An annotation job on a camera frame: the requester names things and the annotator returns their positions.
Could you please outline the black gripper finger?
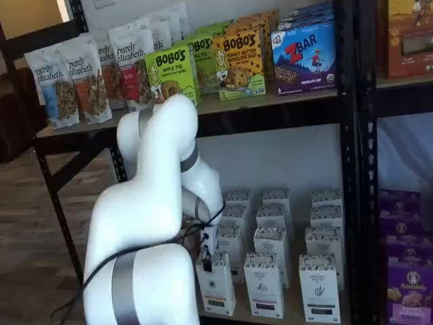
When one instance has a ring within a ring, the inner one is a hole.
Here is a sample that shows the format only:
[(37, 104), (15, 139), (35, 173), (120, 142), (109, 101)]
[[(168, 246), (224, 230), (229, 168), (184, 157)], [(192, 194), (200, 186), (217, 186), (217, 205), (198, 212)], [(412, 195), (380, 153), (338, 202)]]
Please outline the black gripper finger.
[(201, 260), (203, 269), (205, 272), (211, 272), (212, 271), (212, 260), (211, 260), (211, 254), (207, 246), (204, 246), (201, 250)]

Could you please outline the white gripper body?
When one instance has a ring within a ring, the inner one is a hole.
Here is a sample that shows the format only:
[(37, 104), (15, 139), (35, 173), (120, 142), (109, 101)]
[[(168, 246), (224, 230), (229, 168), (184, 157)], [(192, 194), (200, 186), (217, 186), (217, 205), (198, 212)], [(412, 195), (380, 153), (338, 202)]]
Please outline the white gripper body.
[(217, 234), (219, 227), (217, 225), (209, 225), (200, 231), (200, 249), (206, 249), (210, 255), (215, 253), (218, 246)]

